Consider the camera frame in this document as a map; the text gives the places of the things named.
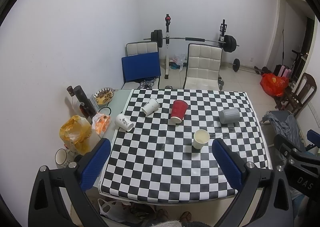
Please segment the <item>white paper cup lying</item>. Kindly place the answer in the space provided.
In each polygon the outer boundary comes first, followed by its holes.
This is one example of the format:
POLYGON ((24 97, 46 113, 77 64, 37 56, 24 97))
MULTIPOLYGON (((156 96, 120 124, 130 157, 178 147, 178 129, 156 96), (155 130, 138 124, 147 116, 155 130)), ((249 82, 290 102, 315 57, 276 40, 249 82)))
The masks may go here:
POLYGON ((159 109, 159 103, 156 99, 151 98, 143 107, 142 112, 145 114, 145 116, 149 116, 153 112, 157 111, 159 109))

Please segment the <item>yellow white paper bag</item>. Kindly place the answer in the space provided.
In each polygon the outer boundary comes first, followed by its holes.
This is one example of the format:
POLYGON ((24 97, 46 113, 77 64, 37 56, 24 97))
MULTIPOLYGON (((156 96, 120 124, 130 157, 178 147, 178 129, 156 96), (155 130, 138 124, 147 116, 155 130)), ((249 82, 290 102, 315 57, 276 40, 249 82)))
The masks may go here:
POLYGON ((87 119, 78 115, 72 116, 61 126, 59 136, 69 150, 80 155, 92 151, 100 141, 87 119))

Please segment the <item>blue folding chair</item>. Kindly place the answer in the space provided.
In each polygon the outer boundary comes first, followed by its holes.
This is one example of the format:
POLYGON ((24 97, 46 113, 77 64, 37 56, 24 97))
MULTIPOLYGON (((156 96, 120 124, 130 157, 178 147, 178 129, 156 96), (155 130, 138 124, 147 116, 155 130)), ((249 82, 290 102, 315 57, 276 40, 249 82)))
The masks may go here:
POLYGON ((158 52, 126 56, 121 59, 122 89, 158 89, 161 67, 158 52))

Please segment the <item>white plastic bag floor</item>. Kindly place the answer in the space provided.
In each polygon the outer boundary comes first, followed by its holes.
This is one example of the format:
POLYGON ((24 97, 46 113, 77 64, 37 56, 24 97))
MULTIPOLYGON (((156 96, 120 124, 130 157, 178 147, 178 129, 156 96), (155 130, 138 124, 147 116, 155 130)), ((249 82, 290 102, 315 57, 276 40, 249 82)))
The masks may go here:
POLYGON ((126 207, 122 202, 108 202, 104 199, 98 198, 98 205, 100 214, 115 222, 128 222, 131 217, 129 208, 126 207))

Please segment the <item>grey plastic cup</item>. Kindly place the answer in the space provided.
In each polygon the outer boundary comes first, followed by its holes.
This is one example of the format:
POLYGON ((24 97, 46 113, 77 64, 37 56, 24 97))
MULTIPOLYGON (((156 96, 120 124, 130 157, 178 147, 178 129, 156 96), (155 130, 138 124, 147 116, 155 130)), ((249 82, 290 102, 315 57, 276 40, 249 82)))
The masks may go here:
POLYGON ((240 120, 240 111, 236 108, 224 109, 219 111, 219 119, 221 124, 237 123, 240 120))

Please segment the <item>white ceramic mug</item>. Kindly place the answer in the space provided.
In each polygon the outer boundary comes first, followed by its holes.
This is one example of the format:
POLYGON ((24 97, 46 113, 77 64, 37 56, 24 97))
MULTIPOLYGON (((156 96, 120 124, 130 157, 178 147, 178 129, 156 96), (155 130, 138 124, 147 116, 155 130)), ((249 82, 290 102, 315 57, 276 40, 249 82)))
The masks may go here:
POLYGON ((57 150, 55 154, 55 163, 57 165, 57 168, 65 168, 70 162, 71 160, 69 154, 65 149, 60 148, 59 150, 57 150))

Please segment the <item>white barbell rack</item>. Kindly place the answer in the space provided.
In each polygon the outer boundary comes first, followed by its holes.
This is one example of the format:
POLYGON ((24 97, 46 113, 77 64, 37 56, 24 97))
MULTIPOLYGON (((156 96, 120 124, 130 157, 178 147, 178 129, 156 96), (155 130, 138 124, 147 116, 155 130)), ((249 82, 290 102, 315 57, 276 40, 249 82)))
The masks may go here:
POLYGON ((226 21, 223 19, 222 23, 220 25, 220 30, 219 30, 219 39, 218 40, 208 40, 204 38, 195 38, 195 37, 170 37, 170 31, 169 31, 169 26, 171 23, 171 17, 169 14, 166 14, 165 18, 165 37, 162 38, 165 40, 165 79, 169 78, 169 63, 170 63, 170 58, 168 54, 168 49, 169 49, 169 44, 170 40, 185 40, 185 41, 191 41, 191 42, 212 42, 212 43, 217 43, 217 44, 225 44, 224 42, 224 36, 227 28, 226 21))

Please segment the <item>bowl of snacks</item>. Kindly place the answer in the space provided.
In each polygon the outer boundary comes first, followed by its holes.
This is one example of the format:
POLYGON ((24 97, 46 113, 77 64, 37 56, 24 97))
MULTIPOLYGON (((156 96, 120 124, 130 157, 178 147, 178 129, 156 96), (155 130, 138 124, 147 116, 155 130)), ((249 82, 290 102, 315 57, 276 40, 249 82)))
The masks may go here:
POLYGON ((114 89, 106 87, 98 90, 93 95, 97 105, 102 106, 108 104, 114 97, 114 89))

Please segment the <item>white printed paper cup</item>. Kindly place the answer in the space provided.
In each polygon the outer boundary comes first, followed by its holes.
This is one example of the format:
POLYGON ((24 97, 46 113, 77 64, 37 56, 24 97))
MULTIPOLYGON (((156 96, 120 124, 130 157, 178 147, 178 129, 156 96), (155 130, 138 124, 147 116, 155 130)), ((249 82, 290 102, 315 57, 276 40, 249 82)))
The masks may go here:
POLYGON ((133 129, 134 124, 130 121, 130 119, 124 114, 118 114, 114 121, 115 125, 120 127, 126 132, 129 132, 133 129))

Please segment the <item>white leather chair behind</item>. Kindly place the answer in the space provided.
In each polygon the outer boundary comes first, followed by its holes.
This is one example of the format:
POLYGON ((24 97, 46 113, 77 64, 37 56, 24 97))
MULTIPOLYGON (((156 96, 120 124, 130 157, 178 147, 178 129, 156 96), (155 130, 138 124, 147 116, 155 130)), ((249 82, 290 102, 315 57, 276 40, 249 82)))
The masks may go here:
POLYGON ((126 56, 158 52, 157 42, 127 43, 125 46, 126 56))

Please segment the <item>dark wooden chair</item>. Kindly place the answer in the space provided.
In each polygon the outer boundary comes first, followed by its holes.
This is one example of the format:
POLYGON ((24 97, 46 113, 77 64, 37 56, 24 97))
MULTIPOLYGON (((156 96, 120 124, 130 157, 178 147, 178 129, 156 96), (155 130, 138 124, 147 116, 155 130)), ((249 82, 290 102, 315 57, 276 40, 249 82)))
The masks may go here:
POLYGON ((304 72, 295 90, 287 87, 280 98, 276 98, 275 108, 288 110, 297 116, 309 103, 317 91, 317 84, 313 76, 304 72))

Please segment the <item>white leather chair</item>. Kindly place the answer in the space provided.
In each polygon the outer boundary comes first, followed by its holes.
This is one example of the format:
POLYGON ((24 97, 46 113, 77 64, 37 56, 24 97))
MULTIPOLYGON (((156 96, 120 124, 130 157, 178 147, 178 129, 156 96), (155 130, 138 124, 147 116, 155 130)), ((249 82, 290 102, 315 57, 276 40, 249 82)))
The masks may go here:
POLYGON ((125 46, 126 56, 158 52, 157 42, 127 43, 125 46))
POLYGON ((187 58, 183 88, 219 91, 222 49, 206 44, 190 43, 187 58))

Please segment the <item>black white checkered tablecloth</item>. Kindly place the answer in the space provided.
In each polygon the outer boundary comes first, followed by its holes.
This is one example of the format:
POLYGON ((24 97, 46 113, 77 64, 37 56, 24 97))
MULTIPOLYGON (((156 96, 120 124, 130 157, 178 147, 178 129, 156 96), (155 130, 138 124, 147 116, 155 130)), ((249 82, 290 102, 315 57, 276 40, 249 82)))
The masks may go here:
POLYGON ((122 114, 134 124, 116 129, 112 150, 98 189, 104 196, 152 204, 178 204, 225 198, 235 194, 212 154, 211 144, 193 148, 194 133, 206 130, 245 161, 271 168, 266 141, 245 92, 212 90, 132 90, 122 114), (145 116, 142 107, 154 98, 159 109, 145 116), (188 109, 180 124, 170 119, 175 100, 188 109), (221 124, 219 111, 236 108, 237 123, 221 124))

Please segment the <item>small black dumbbell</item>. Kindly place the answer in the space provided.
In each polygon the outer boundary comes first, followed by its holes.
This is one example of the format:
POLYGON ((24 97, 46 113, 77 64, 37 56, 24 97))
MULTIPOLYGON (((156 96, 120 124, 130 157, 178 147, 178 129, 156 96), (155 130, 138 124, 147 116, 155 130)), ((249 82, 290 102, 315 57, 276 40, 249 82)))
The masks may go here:
POLYGON ((233 63, 230 64, 230 66, 234 72, 238 72, 240 68, 240 60, 238 58, 235 58, 233 63))

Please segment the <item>black coffee grinder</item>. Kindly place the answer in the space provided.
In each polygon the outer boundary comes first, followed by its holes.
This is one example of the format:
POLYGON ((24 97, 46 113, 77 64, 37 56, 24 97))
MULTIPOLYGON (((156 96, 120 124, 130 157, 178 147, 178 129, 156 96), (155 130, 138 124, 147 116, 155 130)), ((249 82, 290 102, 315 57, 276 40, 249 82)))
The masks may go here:
POLYGON ((95 107, 80 85, 74 88, 70 85, 66 90, 72 98, 72 107, 78 115, 83 115, 86 119, 92 119, 96 115, 95 107))

